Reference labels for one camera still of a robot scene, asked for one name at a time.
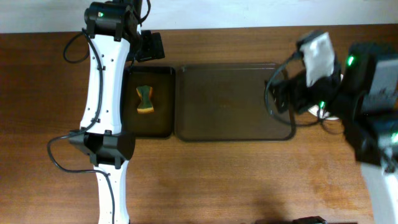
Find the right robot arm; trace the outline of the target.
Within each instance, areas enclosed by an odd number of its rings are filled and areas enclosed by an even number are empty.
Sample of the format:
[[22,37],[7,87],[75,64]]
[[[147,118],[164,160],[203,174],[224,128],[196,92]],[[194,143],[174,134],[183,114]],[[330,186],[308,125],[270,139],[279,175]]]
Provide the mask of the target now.
[[389,44],[354,43],[345,69],[305,84],[305,72],[265,82],[264,95],[278,112],[302,113],[311,106],[339,118],[361,165],[375,223],[397,223],[397,50]]

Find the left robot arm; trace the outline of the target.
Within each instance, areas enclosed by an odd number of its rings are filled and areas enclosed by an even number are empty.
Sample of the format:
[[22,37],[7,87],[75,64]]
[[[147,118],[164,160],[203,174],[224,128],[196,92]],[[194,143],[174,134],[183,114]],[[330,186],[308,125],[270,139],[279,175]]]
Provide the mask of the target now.
[[142,1],[93,2],[85,10],[83,36],[90,74],[85,112],[69,142],[89,157],[99,193],[99,223],[129,223],[126,174],[135,137],[122,128],[126,62],[164,58],[159,33],[141,30]]

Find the green and orange sponge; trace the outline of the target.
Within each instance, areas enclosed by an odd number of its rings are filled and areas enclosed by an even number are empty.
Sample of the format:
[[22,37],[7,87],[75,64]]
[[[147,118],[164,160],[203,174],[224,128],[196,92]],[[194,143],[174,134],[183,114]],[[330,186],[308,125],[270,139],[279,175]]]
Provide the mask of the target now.
[[153,88],[148,85],[138,86],[136,88],[136,91],[141,100],[139,106],[137,107],[137,112],[139,114],[147,114],[154,112],[154,106],[151,101]]

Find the white plate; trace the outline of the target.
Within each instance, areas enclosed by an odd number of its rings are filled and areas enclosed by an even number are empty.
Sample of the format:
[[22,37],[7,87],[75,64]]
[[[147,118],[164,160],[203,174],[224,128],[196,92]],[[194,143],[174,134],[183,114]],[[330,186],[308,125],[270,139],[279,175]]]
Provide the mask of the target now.
[[331,113],[325,111],[324,109],[321,109],[318,105],[314,105],[313,107],[309,108],[307,111],[313,116],[320,119],[326,119],[329,121],[339,120],[339,118],[337,118],[336,116],[332,116]]

